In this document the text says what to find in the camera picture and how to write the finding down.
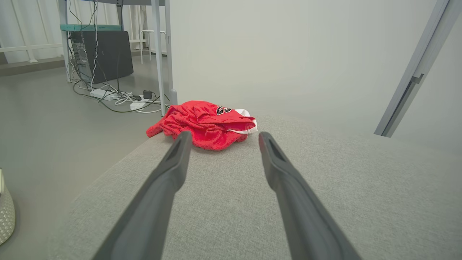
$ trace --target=gray upholstered seat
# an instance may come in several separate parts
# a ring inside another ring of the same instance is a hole
[[[257,121],[364,259],[462,258],[460,158],[291,119]],[[172,143],[147,140],[83,191],[50,236],[50,258],[90,259]],[[193,148],[163,259],[290,259],[257,134],[220,152]]]

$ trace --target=black computer case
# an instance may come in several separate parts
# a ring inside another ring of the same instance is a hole
[[[76,70],[88,83],[93,77],[96,32],[70,32]],[[98,57],[93,83],[106,82],[133,73],[132,54],[128,32],[98,31]]]

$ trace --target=white fabric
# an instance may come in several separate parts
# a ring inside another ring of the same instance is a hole
[[[242,116],[245,116],[245,117],[250,117],[250,113],[245,110],[245,109],[235,109],[236,112],[238,112],[239,114],[241,114]],[[238,133],[238,134],[243,134],[243,135],[248,135],[248,134],[251,134],[251,133],[256,133],[258,132],[258,129],[257,129],[257,120],[252,120],[252,122],[255,124],[255,127],[252,127],[248,130],[244,130],[244,131],[236,131],[236,130],[232,130],[232,129],[228,129],[228,131],[231,131],[231,132],[235,132],[235,133]]]

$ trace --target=white basket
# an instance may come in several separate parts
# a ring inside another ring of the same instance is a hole
[[[0,245],[13,233],[15,219],[13,199],[5,186],[0,169]]]

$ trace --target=gray floor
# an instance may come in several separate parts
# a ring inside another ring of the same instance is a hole
[[[155,56],[151,62],[145,56],[145,64],[140,57],[133,61],[135,72],[120,80],[121,89],[158,93]],[[166,63],[163,58],[168,90]],[[0,167],[17,214],[13,235],[0,246],[0,259],[45,259],[49,231],[70,203],[147,140],[145,130],[161,118],[160,112],[112,112],[74,93],[63,68],[1,77],[0,99]],[[111,107],[128,110],[128,104]]]

